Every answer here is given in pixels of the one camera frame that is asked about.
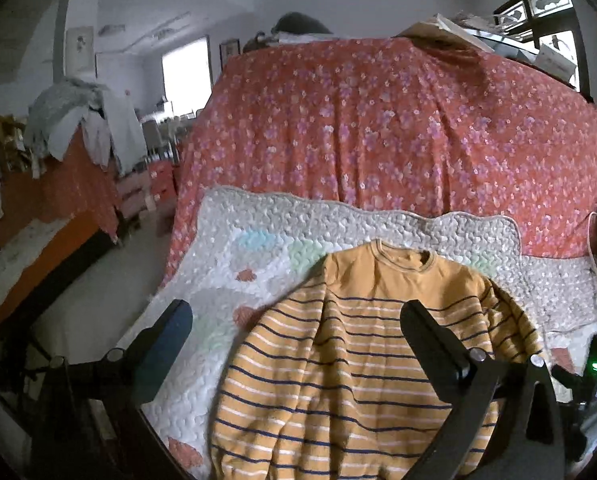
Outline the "orange cloth covered furniture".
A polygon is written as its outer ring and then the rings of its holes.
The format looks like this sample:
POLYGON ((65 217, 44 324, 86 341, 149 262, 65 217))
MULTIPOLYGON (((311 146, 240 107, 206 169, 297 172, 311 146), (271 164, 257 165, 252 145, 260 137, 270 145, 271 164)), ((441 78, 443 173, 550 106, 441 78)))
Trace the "orange cloth covered furniture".
POLYGON ((116 239, 120 195, 115 162, 95 164, 77 130, 64 159, 47 159, 38 179, 29 172, 1 180, 0 323, 67 257, 105 233, 116 239))

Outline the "dark round object on bed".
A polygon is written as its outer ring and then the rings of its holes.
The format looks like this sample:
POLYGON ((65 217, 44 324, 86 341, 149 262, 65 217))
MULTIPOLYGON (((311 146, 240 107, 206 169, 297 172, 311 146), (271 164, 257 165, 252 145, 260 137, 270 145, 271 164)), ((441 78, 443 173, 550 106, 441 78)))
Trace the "dark round object on bed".
POLYGON ((331 35, 331 30, 320 21, 301 12, 288 12, 282 15, 270 32, 273 35, 284 32, 291 35, 331 35))

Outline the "small framed picture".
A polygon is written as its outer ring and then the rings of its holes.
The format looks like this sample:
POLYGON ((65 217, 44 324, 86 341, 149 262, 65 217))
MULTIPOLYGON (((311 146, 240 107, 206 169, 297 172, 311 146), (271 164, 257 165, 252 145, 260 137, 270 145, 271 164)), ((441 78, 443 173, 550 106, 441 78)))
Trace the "small framed picture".
POLYGON ((241 54, 241 44, 238 38, 230 38, 219 45, 220 67, 225 68, 228 62, 241 54))

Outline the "yellow striped child sweater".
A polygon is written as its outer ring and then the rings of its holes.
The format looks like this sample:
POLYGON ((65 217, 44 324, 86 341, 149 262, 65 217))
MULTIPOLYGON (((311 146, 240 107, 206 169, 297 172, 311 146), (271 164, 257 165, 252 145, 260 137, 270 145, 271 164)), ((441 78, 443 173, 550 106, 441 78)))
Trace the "yellow striped child sweater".
POLYGON ((404 477, 451 411, 402 333, 410 300, 492 358, 543 351, 524 311, 469 266, 381 240, 327 255, 236 350, 210 430, 215 477, 404 477))

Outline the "pile of grey white clothes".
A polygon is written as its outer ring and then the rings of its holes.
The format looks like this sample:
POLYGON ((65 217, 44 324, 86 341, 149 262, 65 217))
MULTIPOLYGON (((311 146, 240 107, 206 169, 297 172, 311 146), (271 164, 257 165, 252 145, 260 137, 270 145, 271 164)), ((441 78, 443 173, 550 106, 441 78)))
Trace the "pile of grey white clothes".
POLYGON ((39 158, 63 160, 76 132, 90 160, 122 176, 148 155, 146 139, 128 96, 104 84, 68 77, 41 92, 29 107, 23 142, 39 158))

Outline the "quilted heart pattern blanket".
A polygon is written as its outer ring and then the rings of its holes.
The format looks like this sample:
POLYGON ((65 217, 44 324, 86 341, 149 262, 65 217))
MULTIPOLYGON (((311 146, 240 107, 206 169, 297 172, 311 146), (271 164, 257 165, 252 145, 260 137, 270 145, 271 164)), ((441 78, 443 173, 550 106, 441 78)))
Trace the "quilted heart pattern blanket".
POLYGON ((329 252, 376 238, 434 250, 491 278, 519 301, 562 365, 584 365, 597 333, 593 260, 524 255, 510 218, 451 212, 427 219, 283 193, 213 188, 202 202, 198 234, 175 276, 120 338, 120 346, 128 347, 172 300, 190 304, 191 334, 143 413, 192 477, 210 477, 210 412, 248 312, 288 295, 329 252))

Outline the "red floral bed sheet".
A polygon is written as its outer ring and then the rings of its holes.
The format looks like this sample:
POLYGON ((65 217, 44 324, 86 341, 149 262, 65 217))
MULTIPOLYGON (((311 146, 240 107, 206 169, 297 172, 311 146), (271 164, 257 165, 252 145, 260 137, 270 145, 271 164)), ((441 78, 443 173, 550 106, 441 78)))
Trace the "red floral bed sheet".
POLYGON ((173 276, 216 185, 434 218, 503 214, 526 254, 585 254, 597 105, 532 67, 420 39, 232 58, 181 155, 173 276))

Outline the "bright window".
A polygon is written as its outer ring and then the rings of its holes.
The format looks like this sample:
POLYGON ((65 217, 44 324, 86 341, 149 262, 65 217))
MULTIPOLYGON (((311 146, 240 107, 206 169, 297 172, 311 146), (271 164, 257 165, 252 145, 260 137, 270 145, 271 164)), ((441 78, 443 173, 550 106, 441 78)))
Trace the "bright window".
POLYGON ((164 54, 162 70, 172 114, 182 116, 201 110, 212 93, 207 36, 164 54))

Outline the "stack of boxes and papers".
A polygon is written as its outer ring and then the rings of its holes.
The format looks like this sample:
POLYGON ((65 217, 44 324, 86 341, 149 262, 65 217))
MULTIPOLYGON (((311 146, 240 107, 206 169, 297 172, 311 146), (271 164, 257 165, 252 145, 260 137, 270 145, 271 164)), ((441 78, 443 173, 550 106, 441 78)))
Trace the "stack of boxes and papers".
POLYGON ((571 80, 577 72, 576 62, 549 44, 541 44, 538 48, 523 44, 471 14, 453 21, 436 13, 432 18, 410 25, 399 33, 399 37, 428 39, 496 53, 533 66, 570 86, 573 86, 571 80))

